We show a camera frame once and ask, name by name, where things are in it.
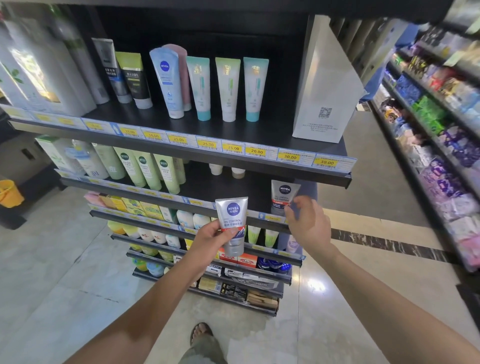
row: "yellow bucket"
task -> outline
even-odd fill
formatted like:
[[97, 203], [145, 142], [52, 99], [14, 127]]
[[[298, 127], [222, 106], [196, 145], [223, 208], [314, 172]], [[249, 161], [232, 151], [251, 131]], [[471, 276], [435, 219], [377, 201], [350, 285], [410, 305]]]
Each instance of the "yellow bucket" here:
[[0, 205], [8, 208], [15, 207], [20, 205], [24, 200], [17, 186], [15, 186], [14, 181], [0, 181]]

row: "blue circular logo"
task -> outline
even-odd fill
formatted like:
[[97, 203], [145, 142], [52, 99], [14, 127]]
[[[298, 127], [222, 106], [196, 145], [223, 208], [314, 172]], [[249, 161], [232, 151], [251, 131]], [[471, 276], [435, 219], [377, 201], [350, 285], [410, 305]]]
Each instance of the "blue circular logo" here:
[[167, 61], [161, 61], [160, 62], [160, 68], [162, 69], [162, 71], [168, 71], [170, 69], [170, 65], [168, 64]]
[[232, 202], [227, 206], [227, 212], [231, 216], [236, 216], [240, 213], [240, 206], [236, 202]]
[[279, 190], [280, 190], [281, 194], [289, 194], [290, 192], [292, 192], [292, 189], [287, 184], [284, 184], [283, 186], [280, 186]]

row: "hand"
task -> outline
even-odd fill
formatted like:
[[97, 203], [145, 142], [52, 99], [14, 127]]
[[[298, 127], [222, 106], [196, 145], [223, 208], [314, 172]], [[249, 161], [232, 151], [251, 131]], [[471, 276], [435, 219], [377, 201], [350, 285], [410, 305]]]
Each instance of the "hand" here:
[[331, 253], [334, 253], [336, 248], [330, 242], [330, 218], [324, 214], [318, 203], [308, 196], [297, 196], [293, 202], [300, 209], [298, 220], [293, 210], [285, 207], [285, 216], [292, 235], [307, 252], [319, 251], [325, 257], [333, 258]]
[[228, 242], [238, 232], [237, 228], [231, 228], [220, 233], [220, 222], [214, 220], [198, 230], [192, 246], [185, 254], [184, 259], [187, 259], [194, 264], [198, 273], [204, 273], [207, 266], [214, 260], [220, 247]]

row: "qr code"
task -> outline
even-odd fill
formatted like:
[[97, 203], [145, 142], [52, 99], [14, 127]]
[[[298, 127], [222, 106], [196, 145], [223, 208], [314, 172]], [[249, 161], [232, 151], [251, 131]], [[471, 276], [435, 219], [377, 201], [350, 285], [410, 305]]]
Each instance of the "qr code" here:
[[332, 112], [332, 108], [321, 108], [320, 114], [318, 114], [318, 117], [322, 119], [328, 119], [330, 117], [331, 112]]

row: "pants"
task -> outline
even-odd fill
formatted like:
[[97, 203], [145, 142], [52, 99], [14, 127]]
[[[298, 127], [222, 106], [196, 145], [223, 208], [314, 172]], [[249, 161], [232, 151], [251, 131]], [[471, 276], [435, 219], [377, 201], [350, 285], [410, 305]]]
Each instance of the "pants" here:
[[223, 357], [218, 341], [210, 335], [201, 335], [193, 340], [179, 364], [228, 364]]

